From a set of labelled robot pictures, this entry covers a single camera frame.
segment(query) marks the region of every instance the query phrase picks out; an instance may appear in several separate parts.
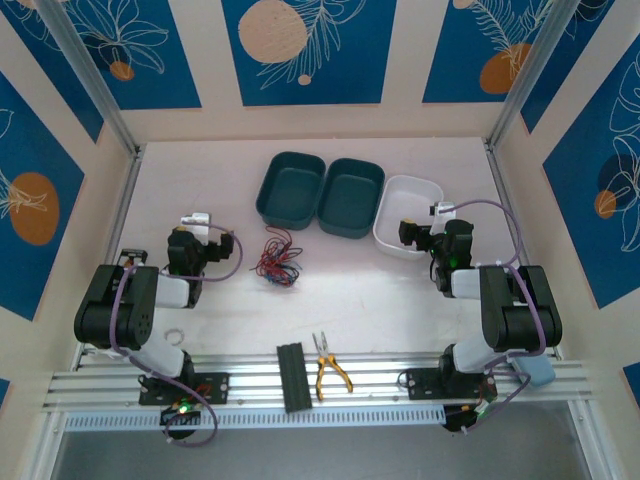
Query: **yellow pliers handle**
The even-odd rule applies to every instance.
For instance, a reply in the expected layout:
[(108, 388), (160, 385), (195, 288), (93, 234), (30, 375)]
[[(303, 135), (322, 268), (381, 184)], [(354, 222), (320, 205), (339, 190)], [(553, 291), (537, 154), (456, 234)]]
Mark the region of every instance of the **yellow pliers handle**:
[(324, 395), (322, 394), (322, 378), (324, 377), (324, 370), (327, 366), (327, 360), (329, 361), (329, 365), (333, 367), (333, 369), (338, 372), (338, 374), (342, 377), (344, 382), (347, 384), (347, 391), (349, 393), (353, 393), (353, 382), (349, 378), (347, 372), (345, 372), (338, 362), (336, 362), (336, 356), (333, 354), (329, 354), (329, 358), (320, 357), (318, 358), (318, 377), (316, 379), (316, 395), (318, 396), (318, 401), (324, 400)]
[(324, 357), (318, 358), (318, 377), (316, 378), (316, 396), (318, 397), (318, 401), (321, 402), (324, 400), (324, 395), (322, 394), (322, 377), (324, 377), (324, 367), (327, 365), (327, 359)]

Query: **white plastic container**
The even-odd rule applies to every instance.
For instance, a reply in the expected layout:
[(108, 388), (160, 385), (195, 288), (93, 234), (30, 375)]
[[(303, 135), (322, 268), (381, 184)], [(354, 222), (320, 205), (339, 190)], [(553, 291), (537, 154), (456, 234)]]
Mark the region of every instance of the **white plastic container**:
[(429, 207), (444, 199), (442, 189), (435, 183), (408, 175), (391, 177), (384, 187), (380, 208), (373, 224), (373, 236), (378, 249), (405, 260), (418, 260), (426, 252), (417, 252), (415, 245), (400, 243), (400, 222), (409, 218), (418, 225), (431, 225)]

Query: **teal plastic container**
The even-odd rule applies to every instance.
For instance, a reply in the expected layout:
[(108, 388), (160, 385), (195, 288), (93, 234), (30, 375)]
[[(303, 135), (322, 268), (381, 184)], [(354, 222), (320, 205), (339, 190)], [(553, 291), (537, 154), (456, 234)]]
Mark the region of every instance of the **teal plastic container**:
[(318, 222), (327, 233), (347, 238), (366, 236), (376, 219), (384, 187), (384, 170), (375, 163), (341, 158), (329, 166)]
[(256, 199), (267, 225), (307, 228), (315, 214), (327, 166), (320, 157), (282, 152), (273, 157)]

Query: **cream wall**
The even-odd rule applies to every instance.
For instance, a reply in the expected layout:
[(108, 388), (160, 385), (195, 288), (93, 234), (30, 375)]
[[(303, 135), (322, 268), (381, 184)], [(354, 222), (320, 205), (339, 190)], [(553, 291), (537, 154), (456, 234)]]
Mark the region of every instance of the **cream wall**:
[(36, 318), (0, 308), (0, 377), (11, 380), (0, 412), (0, 478), (9, 480), (24, 461), (51, 372), (69, 368), (73, 313), (103, 259), (129, 161), (108, 128), (98, 145), (92, 142), (2, 15), (0, 45), (0, 70), (85, 173)]
[(640, 290), (597, 309), (542, 164), (638, 34), (640, 3), (616, 0), (532, 135), (518, 121), (498, 150), (531, 261), (558, 302), (562, 345), (587, 362), (629, 478), (640, 472), (640, 410), (621, 370), (640, 361)]
[(422, 105), (449, 1), (398, 0), (380, 105), (244, 108), (221, 1), (169, 0), (202, 109), (126, 111), (124, 118), (143, 142), (485, 136), (500, 102)]

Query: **black rubber pad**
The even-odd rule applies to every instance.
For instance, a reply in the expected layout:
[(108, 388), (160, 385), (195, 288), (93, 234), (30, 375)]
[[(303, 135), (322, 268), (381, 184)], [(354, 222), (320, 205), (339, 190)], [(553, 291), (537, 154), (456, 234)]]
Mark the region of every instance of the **black rubber pad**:
[(301, 343), (278, 347), (278, 363), (287, 413), (311, 408), (311, 393)]

